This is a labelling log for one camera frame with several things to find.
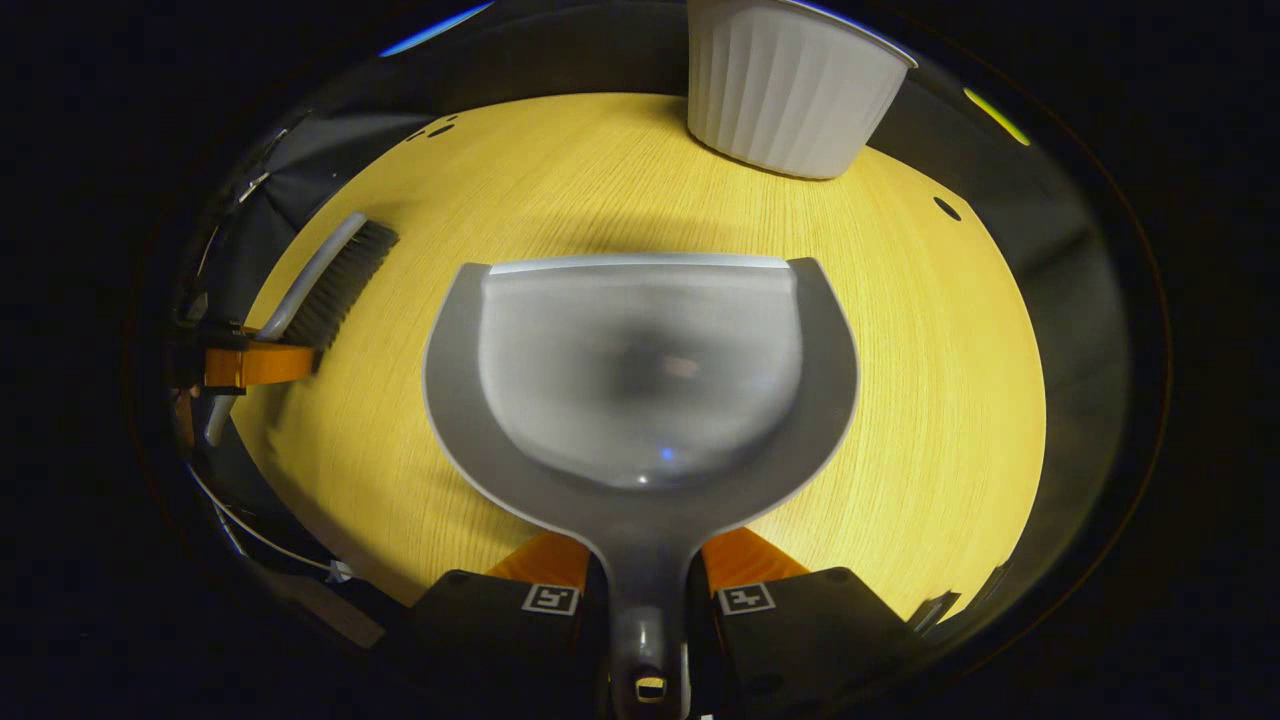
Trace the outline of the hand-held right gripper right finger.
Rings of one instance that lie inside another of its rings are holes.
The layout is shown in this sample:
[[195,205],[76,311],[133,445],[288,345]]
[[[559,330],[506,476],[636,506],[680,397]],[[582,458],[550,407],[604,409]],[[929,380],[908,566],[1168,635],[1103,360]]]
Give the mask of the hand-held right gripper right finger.
[[919,651],[850,569],[808,570],[748,528],[705,543],[690,582],[695,719],[826,719]]

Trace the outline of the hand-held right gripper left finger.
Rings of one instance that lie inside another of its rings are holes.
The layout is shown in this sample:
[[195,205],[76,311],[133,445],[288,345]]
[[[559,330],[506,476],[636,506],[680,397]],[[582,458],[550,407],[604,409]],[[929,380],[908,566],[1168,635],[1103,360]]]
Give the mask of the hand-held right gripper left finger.
[[607,719],[605,583],[544,532],[486,573],[445,571],[380,642],[421,719]]

